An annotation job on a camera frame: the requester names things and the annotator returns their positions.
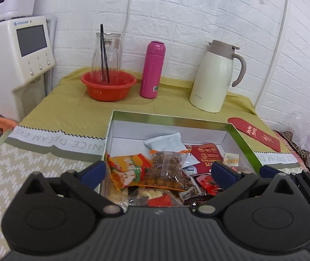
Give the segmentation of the green cardboard box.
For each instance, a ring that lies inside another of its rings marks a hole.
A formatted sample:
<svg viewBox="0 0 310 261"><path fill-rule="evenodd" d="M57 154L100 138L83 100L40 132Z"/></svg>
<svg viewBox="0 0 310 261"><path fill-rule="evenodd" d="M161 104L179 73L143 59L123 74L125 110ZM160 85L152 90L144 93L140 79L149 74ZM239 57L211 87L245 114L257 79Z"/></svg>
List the green cardboard box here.
<svg viewBox="0 0 310 261"><path fill-rule="evenodd" d="M214 163L261 168L232 124L125 111L112 113L103 159L99 192L123 208L195 206L223 191Z"/></svg>

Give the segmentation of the orange yellow snack packet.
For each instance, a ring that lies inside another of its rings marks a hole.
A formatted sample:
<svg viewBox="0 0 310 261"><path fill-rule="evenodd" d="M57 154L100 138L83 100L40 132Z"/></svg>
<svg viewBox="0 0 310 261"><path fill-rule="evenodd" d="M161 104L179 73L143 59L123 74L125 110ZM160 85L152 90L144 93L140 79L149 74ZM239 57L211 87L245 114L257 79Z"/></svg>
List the orange yellow snack packet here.
<svg viewBox="0 0 310 261"><path fill-rule="evenodd" d="M107 156L107 163L111 180L120 191L142 182L152 166L152 162L141 153L128 156Z"/></svg>

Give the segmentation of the black straws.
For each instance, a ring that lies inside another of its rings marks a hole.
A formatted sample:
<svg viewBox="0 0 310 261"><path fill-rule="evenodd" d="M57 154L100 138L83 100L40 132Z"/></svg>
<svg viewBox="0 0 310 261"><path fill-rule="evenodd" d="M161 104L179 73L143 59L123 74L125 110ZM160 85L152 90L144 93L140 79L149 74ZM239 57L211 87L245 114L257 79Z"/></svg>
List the black straws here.
<svg viewBox="0 0 310 261"><path fill-rule="evenodd" d="M101 49L101 72L103 82L110 83L110 74L108 68L107 52L105 47L104 26L100 24L100 49Z"/></svg>

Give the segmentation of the patterned tablecloth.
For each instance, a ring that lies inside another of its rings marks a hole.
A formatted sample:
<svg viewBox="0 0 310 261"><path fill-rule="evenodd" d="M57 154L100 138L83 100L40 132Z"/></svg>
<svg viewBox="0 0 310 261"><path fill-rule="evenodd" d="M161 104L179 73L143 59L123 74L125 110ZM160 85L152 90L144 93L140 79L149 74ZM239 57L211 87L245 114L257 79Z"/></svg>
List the patterned tablecloth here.
<svg viewBox="0 0 310 261"><path fill-rule="evenodd" d="M217 114L201 111L189 102L192 82L162 78L154 100L140 97L139 87L131 88L119 102L99 102L90 98L81 81L84 69L76 70L60 81L58 86L20 123L29 131L44 131L49 143L54 144L59 132L73 135L76 141L101 141L114 110L162 114L191 119L226 122L231 117L245 119L260 130L271 134L271 129L259 118L251 100L229 93L222 110ZM81 170L81 159L60 159L53 150L43 154L25 151L4 143L0 146L0 223L4 212L25 179L34 171L54 177L69 169ZM8 245L0 226L0 259Z"/></svg>

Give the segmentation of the white foil snack bag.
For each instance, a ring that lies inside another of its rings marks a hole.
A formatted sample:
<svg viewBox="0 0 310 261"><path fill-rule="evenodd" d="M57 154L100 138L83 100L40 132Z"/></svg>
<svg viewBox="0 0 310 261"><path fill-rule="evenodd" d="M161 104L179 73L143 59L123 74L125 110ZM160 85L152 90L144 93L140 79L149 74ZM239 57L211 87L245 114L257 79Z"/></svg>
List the white foil snack bag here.
<svg viewBox="0 0 310 261"><path fill-rule="evenodd" d="M186 154L183 167L194 166L199 163L194 155L182 143L181 133L173 133L148 139L144 144L153 151L168 151Z"/></svg>

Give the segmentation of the red candy egg packet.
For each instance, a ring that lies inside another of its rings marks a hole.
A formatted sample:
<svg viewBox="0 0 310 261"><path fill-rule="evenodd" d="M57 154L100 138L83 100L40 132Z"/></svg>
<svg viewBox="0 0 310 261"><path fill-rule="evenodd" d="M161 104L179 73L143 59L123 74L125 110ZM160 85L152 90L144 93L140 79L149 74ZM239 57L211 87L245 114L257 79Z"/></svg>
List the red candy egg packet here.
<svg viewBox="0 0 310 261"><path fill-rule="evenodd" d="M224 191L223 188L216 184L210 174L202 174L200 176L197 176L196 180L209 195L216 196Z"/></svg>

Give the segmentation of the dark red meat snack bag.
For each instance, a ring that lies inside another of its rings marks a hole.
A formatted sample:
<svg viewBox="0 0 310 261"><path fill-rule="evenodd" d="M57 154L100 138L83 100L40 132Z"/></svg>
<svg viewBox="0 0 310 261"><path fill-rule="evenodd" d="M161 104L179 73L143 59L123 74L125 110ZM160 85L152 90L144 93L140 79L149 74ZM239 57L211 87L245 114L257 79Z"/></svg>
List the dark red meat snack bag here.
<svg viewBox="0 0 310 261"><path fill-rule="evenodd" d="M179 198L185 206L197 206L204 201L206 195L200 193L195 186L192 186L189 189L180 192Z"/></svg>

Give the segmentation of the red envelope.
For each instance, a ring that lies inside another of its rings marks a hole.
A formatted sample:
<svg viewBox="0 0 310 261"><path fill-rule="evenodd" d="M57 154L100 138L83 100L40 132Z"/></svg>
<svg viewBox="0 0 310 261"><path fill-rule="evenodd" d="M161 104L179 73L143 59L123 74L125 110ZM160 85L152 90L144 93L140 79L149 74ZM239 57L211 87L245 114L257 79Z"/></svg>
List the red envelope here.
<svg viewBox="0 0 310 261"><path fill-rule="evenodd" d="M278 153L281 152L281 145L279 139L267 134L263 130L260 130L259 128L243 120L242 118L228 118L228 123L232 124L237 130L242 131L244 134L250 136L256 141L262 143L263 145L273 149Z"/></svg>

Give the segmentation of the brown dried meat packet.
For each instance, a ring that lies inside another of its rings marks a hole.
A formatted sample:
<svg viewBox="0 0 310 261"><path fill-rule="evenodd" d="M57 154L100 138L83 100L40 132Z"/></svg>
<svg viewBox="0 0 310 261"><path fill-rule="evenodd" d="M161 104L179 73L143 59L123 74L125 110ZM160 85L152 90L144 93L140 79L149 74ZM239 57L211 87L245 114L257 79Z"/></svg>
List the brown dried meat packet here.
<svg viewBox="0 0 310 261"><path fill-rule="evenodd" d="M239 166L239 154L225 153L223 163L230 167L238 167Z"/></svg>

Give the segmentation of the pink-edged mixed nut bag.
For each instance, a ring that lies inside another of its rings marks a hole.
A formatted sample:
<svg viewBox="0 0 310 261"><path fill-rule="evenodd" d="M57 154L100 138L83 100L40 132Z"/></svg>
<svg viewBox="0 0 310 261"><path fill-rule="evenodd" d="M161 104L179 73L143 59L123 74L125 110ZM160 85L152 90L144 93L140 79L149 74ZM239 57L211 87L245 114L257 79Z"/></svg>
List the pink-edged mixed nut bag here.
<svg viewBox="0 0 310 261"><path fill-rule="evenodd" d="M130 206L137 207L179 207L183 203L166 189L137 189L129 198Z"/></svg>

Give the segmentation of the red nut snack bag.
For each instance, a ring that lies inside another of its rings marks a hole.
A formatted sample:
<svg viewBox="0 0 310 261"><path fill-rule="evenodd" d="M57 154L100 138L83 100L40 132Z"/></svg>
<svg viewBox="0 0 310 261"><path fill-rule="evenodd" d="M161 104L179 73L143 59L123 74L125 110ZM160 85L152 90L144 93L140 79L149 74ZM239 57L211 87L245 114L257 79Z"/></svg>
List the red nut snack bag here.
<svg viewBox="0 0 310 261"><path fill-rule="evenodd" d="M214 162L222 162L223 157L214 143L186 145L186 148L199 161L199 163L187 168L187 172L190 175L210 173Z"/></svg>

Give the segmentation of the orange-edged brown snack bag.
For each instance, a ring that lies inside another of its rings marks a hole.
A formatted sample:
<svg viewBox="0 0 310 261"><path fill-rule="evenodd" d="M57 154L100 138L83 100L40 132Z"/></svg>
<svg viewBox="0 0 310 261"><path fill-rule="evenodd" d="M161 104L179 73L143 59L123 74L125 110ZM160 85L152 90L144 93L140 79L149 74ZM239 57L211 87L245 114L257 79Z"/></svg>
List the orange-edged brown snack bag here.
<svg viewBox="0 0 310 261"><path fill-rule="evenodd" d="M191 178L182 170L188 152L152 150L152 166L138 184L143 187L187 191L194 186Z"/></svg>

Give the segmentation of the clear cracker pack black label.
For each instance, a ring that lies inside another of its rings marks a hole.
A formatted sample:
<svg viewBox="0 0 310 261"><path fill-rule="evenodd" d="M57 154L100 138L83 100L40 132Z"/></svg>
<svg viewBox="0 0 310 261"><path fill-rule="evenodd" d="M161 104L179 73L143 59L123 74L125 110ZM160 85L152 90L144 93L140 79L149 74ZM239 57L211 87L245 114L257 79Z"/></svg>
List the clear cracker pack black label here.
<svg viewBox="0 0 310 261"><path fill-rule="evenodd" d="M111 180L107 180L106 185L105 194L107 199L127 211L129 205L128 188L119 190Z"/></svg>

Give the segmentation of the clear glass pitcher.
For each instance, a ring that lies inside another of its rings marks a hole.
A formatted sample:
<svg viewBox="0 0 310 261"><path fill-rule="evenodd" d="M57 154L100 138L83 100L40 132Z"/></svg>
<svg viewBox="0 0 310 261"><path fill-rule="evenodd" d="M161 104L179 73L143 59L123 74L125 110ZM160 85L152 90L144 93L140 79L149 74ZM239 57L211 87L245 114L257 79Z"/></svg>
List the clear glass pitcher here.
<svg viewBox="0 0 310 261"><path fill-rule="evenodd" d="M120 34L96 33L90 79L94 84L117 85L120 78Z"/></svg>

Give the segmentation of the red plastic basket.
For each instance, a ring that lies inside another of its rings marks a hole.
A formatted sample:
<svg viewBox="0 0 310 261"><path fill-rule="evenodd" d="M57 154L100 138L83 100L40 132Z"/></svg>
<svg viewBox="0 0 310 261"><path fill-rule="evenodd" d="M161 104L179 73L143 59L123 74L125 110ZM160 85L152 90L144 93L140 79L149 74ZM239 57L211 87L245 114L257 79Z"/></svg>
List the red plastic basket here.
<svg viewBox="0 0 310 261"><path fill-rule="evenodd" d="M116 102L125 99L130 89L137 83L137 78L130 73L120 71L117 75L110 73L110 83L94 81L91 76L101 79L101 71L86 72L81 81L86 86L88 95L102 102Z"/></svg>

